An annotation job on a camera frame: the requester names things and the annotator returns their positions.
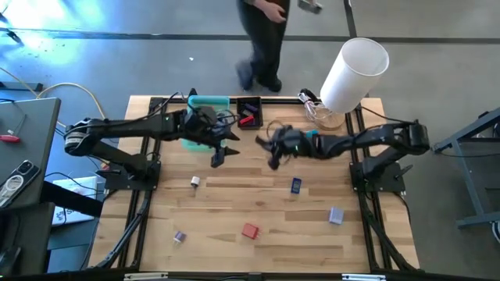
red tool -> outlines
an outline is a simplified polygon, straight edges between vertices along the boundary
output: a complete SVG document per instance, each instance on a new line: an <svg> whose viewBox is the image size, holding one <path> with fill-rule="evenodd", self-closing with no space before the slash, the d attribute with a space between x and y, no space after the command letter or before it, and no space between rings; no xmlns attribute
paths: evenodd
<svg viewBox="0 0 500 281"><path fill-rule="evenodd" d="M255 239L259 235L259 227L253 226L250 223L245 223L241 234L245 235L246 237Z"/></svg>
<svg viewBox="0 0 500 281"><path fill-rule="evenodd" d="M17 144L21 142L21 139L13 135L0 135L0 141Z"/></svg>
<svg viewBox="0 0 500 281"><path fill-rule="evenodd" d="M247 117L245 119L241 119L240 120L240 124L243 125L243 124L246 124L246 123L248 123L250 121L253 121L253 120L254 120L253 116L249 116L249 117Z"/></svg>

wooden tabletop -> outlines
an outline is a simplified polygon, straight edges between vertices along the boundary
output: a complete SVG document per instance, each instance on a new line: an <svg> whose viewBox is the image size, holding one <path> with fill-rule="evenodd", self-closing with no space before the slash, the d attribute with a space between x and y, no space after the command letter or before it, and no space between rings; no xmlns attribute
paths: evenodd
<svg viewBox="0 0 500 281"><path fill-rule="evenodd" d="M150 98L130 97L126 119L147 114ZM362 105L384 114L379 98L365 98ZM185 105L168 105L169 111L182 108ZM149 212L141 271L369 271L358 198L348 172L350 153L326 161L291 159L272 171L267 165L269 153L255 143L255 135L265 137L267 124L275 119L302 130L316 127L305 117L302 105L262 108L264 126L250 131L234 126L241 140L230 140L228 146L241 153L226 157L217 169L210 168L212 153L184 150L180 141L162 143L162 173ZM363 115L366 127L385 122L367 111ZM342 135L347 129L344 124L322 133ZM119 147L134 154L140 146L141 138L128 138L120 140ZM383 149L371 151L374 155ZM190 185L193 176L201 178L197 190ZM302 179L298 195L290 193L293 177ZM129 201L130 192L122 190L104 203L89 265L101 261L118 241ZM418 267L405 206L398 197L384 193L380 204L388 236L408 262ZM341 225L328 222L331 207L345 210ZM247 222L260 228L258 239L241 235ZM182 244L174 245L176 231L187 234ZM373 242L382 264L378 239ZM129 262L134 245L132 237Z"/></svg>

concrete floor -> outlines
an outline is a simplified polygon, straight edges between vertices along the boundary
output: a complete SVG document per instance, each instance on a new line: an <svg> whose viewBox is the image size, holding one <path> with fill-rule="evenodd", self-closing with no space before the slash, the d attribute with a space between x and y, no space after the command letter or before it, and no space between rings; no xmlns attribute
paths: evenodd
<svg viewBox="0 0 500 281"><path fill-rule="evenodd" d="M293 5L287 35L348 36L343 1L323 0L323 5L319 16ZM498 38L498 8L500 3L495 0L352 0L355 27L358 35L365 37ZM234 0L16 0L5 16L17 28L243 34ZM123 118L132 94L167 95L188 92L191 87L200 94L240 94L234 64L250 52L247 41L228 41L224 36L208 36L213 40L207 41L50 39L23 32L21 37L26 43L23 48L0 37L1 67L26 81L82 84L96 94L110 118ZM286 41L279 73L284 89L280 94L296 95L303 87L318 93L341 46L342 42ZM429 129L431 142L500 106L500 44L383 46L391 65L370 96L383 99L388 116L420 119ZM9 79L0 73L0 80ZM260 90L254 93L270 94ZM22 92L0 93L0 97L6 95L32 98ZM60 88L52 95L62 99L60 119L64 123L98 116L92 100L77 89ZM65 155L62 145L56 136L48 172L88 174L93 165L85 158ZM471 215L473 210L455 161L427 153L406 157L402 162L414 165L405 181L422 269L498 278L500 245L489 226L455 227L456 219ZM74 245L85 243L85 237L83 241ZM81 247L68 248L59 257L78 260L83 253ZM51 271L68 269L58 266L57 261L51 263Z"/></svg>

black box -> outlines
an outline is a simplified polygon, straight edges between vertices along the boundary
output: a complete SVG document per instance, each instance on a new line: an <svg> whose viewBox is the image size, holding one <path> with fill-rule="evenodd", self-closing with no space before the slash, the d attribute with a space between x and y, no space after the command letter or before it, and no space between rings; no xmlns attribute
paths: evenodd
<svg viewBox="0 0 500 281"><path fill-rule="evenodd" d="M245 104L257 108L257 112L245 107ZM237 98L236 99L236 113L238 114L240 120L246 118L247 116L243 114L243 111L247 110L253 113L254 121L241 125L238 121L237 126L242 130L258 130L264 125L263 119L263 105L260 97L250 97L250 98Z"/></svg>

shoe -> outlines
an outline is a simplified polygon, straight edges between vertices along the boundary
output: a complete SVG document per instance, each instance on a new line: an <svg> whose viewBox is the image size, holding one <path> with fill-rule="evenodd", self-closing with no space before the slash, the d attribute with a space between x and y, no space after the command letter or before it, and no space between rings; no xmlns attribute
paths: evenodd
<svg viewBox="0 0 500 281"><path fill-rule="evenodd" d="M279 80L277 78L272 83L270 83L270 84L262 82L262 81L259 81L259 80L257 80L257 82L259 82L259 84L263 85L264 87L268 88L269 91L272 91L272 92L275 92L275 93L281 91L281 87L283 86L281 84L281 80Z"/></svg>
<svg viewBox="0 0 500 281"><path fill-rule="evenodd" d="M248 91L253 86L252 66L248 61L240 61L236 64L236 74L243 90Z"/></svg>

